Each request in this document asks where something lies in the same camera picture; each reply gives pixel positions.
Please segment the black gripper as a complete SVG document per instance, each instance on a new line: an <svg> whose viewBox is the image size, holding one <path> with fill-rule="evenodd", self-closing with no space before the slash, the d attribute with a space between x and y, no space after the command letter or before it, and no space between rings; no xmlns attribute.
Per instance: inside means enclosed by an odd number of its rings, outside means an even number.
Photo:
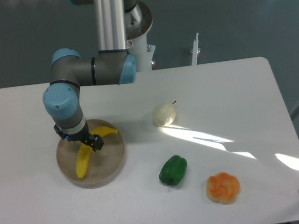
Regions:
<svg viewBox="0 0 299 224"><path fill-rule="evenodd" d="M72 135L61 131L56 124L54 125L54 130L62 140L67 140L70 142L80 141L86 146L92 148L93 151L101 150L104 145L102 137L98 134L91 135L89 133L89 128L86 126L82 128L79 132L74 133Z"/></svg>

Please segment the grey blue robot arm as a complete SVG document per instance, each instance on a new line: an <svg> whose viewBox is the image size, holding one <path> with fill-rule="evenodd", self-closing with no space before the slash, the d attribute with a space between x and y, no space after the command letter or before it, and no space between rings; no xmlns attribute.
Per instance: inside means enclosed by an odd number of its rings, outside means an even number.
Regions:
<svg viewBox="0 0 299 224"><path fill-rule="evenodd" d="M57 50L52 57L52 80L43 94L43 103L61 139L80 141L93 151L101 150L103 139L89 132L81 109L80 87L135 82L136 57L127 50L125 14L136 7L137 0L68 1L74 5L94 5L98 56L83 61L75 50Z"/></svg>

